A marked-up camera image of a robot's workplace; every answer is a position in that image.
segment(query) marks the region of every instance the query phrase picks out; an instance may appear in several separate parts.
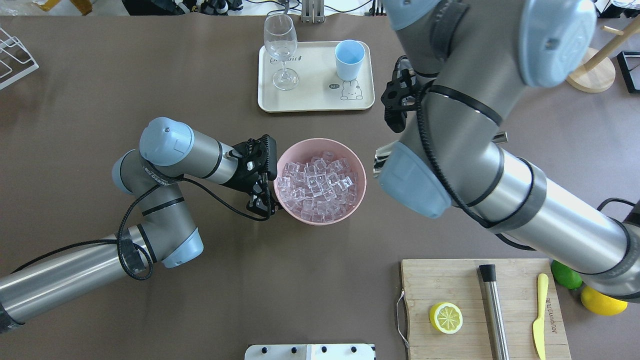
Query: wine glass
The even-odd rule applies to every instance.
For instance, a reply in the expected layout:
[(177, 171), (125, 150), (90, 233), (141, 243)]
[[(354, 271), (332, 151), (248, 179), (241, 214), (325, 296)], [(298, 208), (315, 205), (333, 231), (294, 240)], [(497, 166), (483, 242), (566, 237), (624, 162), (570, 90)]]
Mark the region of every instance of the wine glass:
[(286, 65), (287, 59), (298, 48), (296, 28), (287, 14), (273, 14), (264, 21), (264, 47), (271, 57), (282, 63), (282, 69), (273, 74), (273, 84), (280, 90), (291, 90), (298, 86), (298, 73)]

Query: pink bowl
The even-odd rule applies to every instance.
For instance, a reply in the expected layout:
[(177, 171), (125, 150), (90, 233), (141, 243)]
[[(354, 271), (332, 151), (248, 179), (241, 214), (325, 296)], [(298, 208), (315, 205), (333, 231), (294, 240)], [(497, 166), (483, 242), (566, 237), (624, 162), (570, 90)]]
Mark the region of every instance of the pink bowl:
[[(362, 166), (362, 162), (360, 161), (360, 159), (358, 159), (358, 156), (345, 145), (342, 145), (341, 143), (331, 139), (324, 139), (324, 138), (306, 139), (292, 145), (290, 148), (288, 148), (284, 152), (284, 154), (282, 154), (280, 159), (278, 159), (278, 176), (284, 172), (284, 165), (286, 163), (291, 161), (292, 162), (298, 161), (298, 162), (304, 163), (304, 162), (307, 162), (313, 156), (321, 156), (323, 151), (333, 152), (336, 160), (345, 158), (349, 162), (351, 171), (358, 174), (358, 181), (355, 182), (358, 185), (358, 192), (356, 194), (358, 199), (355, 205), (353, 205), (353, 207), (349, 210), (349, 212), (346, 215), (331, 222), (307, 221), (300, 218), (300, 216), (294, 214), (293, 212), (291, 212), (289, 209), (287, 209), (286, 206), (283, 206), (283, 208), (289, 214), (291, 214), (291, 216), (309, 225), (330, 225), (330, 224), (335, 224), (336, 222), (343, 221), (348, 216), (353, 214), (353, 212), (356, 211), (356, 209), (360, 206), (360, 203), (364, 198), (364, 193), (367, 189), (367, 174), (366, 174), (366, 171), (364, 170), (364, 166)], [(278, 201), (282, 203), (282, 200), (280, 199), (280, 190), (278, 189), (277, 186), (274, 186), (274, 192), (276, 193), (276, 197), (278, 198)]]

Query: lemon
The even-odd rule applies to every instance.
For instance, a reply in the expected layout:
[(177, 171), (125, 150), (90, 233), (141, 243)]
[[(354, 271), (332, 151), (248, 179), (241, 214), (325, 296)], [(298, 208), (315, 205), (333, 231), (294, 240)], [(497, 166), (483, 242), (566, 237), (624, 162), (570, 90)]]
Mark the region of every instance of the lemon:
[(580, 294), (582, 305), (592, 313), (598, 315), (611, 316), (620, 314), (627, 308), (627, 302), (608, 297), (597, 292), (595, 289), (585, 286)]
[(462, 311), (450, 302), (439, 302), (431, 306), (429, 321), (436, 330), (445, 334), (455, 334), (462, 327)]
[(554, 274), (554, 279), (558, 284), (567, 289), (577, 289), (582, 286), (580, 274), (558, 260), (551, 262), (551, 272)]

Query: robotic arm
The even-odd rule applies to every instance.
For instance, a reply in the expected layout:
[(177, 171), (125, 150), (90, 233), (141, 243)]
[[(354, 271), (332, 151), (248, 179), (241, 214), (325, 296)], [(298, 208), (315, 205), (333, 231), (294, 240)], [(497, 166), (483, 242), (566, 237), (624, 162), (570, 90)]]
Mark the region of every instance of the robotic arm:
[[(147, 194), (138, 203), (144, 221), (123, 229), (118, 247), (85, 246), (0, 279), (0, 333), (125, 275), (146, 279), (137, 274), (151, 271), (156, 261), (172, 268), (200, 255), (204, 246), (178, 187), (184, 174), (249, 194), (247, 209), (263, 219), (275, 212), (267, 185), (276, 177), (272, 137), (231, 147), (184, 123), (154, 119), (142, 134), (140, 150), (122, 156), (112, 171), (125, 193), (139, 199)], [(115, 243), (116, 235), (103, 239)]]
[(492, 142), (526, 86), (555, 86), (579, 64), (595, 28), (593, 4), (385, 0), (385, 8), (413, 68), (388, 84), (385, 120), (401, 132), (402, 112), (417, 116), (398, 142), (378, 149), (381, 187), (432, 218), (453, 202), (598, 291), (640, 302), (640, 203), (622, 224)]

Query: table surface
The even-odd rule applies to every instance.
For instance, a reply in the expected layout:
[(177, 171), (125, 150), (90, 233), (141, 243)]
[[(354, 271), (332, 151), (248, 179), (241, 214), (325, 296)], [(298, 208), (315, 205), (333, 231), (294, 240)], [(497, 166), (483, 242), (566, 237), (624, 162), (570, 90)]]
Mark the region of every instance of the table surface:
[[(332, 138), (371, 168), (375, 149), (397, 139), (380, 102), (365, 111), (260, 110), (263, 20), (0, 18), (40, 64), (0, 92), (0, 274), (116, 231), (133, 199), (111, 183), (111, 167), (158, 116), (228, 144), (268, 133), (279, 154), (302, 139)], [(300, 41), (367, 43), (376, 96), (403, 54), (384, 17), (334, 15), (296, 27)], [(598, 32), (594, 46), (610, 38)], [(621, 49), (638, 50), (637, 38)], [(616, 81), (601, 94), (566, 83), (528, 89), (503, 127), (507, 150), (593, 206), (639, 196), (640, 101), (614, 64)], [(241, 193), (211, 187), (237, 207), (246, 203)], [(249, 344), (349, 342), (375, 343), (378, 359), (402, 359), (394, 322), (402, 259), (545, 257), (504, 245), (455, 209), (423, 218), (376, 181), (351, 217), (324, 227), (287, 213), (251, 222), (195, 187), (183, 190), (205, 243), (201, 256), (174, 269), (159, 266), (148, 281), (119, 280), (32, 319), (0, 336), (0, 359), (242, 359)], [(606, 210), (618, 218), (627, 211), (621, 204)], [(130, 224), (140, 220), (135, 213)], [(558, 292), (574, 359), (637, 357), (639, 305), (602, 317), (575, 294)]]

